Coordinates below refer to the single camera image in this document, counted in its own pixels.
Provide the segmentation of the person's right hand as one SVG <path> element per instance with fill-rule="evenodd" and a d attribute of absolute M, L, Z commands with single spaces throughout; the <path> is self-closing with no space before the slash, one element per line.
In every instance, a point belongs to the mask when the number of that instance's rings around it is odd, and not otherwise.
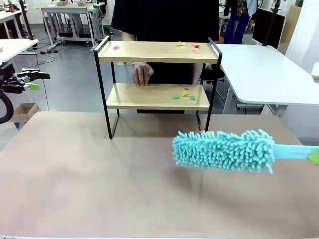
<path fill-rule="evenodd" d="M 146 62 L 134 62 L 133 82 L 135 85 L 147 86 L 153 73 L 153 69 Z"/>

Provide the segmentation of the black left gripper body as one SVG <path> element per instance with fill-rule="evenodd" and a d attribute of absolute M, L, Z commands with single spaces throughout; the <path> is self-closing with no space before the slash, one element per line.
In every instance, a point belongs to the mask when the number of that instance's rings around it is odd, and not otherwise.
<path fill-rule="evenodd" d="M 0 89 L 5 93 L 22 94 L 25 82 L 19 78 L 13 65 L 3 62 L 0 66 Z"/>

